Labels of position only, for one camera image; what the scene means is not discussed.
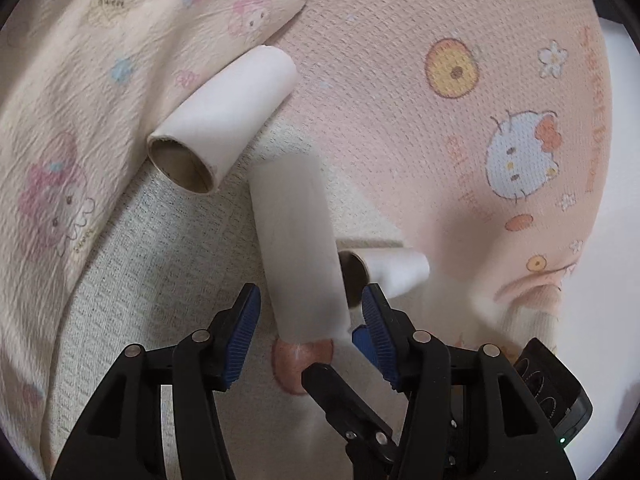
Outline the cream patterned cloth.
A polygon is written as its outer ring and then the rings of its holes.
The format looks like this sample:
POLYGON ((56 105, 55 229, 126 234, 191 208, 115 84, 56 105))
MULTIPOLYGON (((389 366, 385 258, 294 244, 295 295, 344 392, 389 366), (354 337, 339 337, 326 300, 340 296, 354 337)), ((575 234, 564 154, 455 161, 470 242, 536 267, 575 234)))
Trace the cream patterned cloth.
POLYGON ((1 430, 37 478, 58 326, 148 134, 305 2, 20 0, 3 26, 1 430))

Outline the pink Hello Kitty blanket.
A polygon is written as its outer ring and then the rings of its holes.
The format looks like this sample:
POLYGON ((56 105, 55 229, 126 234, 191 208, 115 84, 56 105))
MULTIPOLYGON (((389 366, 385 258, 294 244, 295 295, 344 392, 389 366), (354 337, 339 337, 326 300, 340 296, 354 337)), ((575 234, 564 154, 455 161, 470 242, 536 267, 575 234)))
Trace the pink Hello Kitty blanket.
POLYGON ((608 171, 611 89, 592 0, 308 0, 276 39, 299 83, 198 198, 144 166, 63 316, 44 416, 52 469, 125 344, 173 344, 265 281, 250 181, 318 159, 337 246, 411 247, 394 300, 446 344, 556 345, 562 283, 608 171))

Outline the white cardboard tube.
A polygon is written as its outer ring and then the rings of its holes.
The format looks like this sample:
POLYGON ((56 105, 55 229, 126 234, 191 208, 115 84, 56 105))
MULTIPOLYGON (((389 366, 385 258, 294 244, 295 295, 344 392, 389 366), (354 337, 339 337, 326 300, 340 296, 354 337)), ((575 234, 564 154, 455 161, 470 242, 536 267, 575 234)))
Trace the white cardboard tube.
POLYGON ((215 192, 297 79, 294 61, 281 49, 250 49, 149 135, 150 161, 179 188, 198 195, 215 192))
POLYGON ((279 337, 344 338, 349 310, 318 159, 282 155, 254 167, 248 183, 279 337))
POLYGON ((347 304, 361 304, 363 289, 376 283, 387 298, 405 295, 428 280, 431 267, 422 252, 407 247, 350 248, 338 253, 347 304))

